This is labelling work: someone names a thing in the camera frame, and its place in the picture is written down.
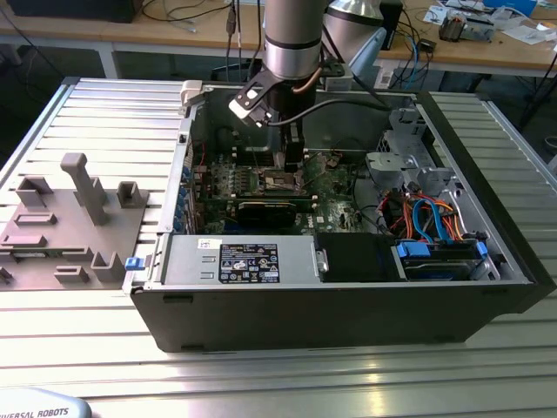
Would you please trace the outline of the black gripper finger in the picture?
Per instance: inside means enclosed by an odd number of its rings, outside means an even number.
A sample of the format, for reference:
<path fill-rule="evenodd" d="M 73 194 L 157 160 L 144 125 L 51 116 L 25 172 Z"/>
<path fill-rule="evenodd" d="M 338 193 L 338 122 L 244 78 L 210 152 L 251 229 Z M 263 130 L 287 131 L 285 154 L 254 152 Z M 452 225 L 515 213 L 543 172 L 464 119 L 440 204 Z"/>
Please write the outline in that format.
<path fill-rule="evenodd" d="M 305 137 L 302 124 L 290 124 L 285 130 L 285 171 L 296 172 L 304 159 Z"/>

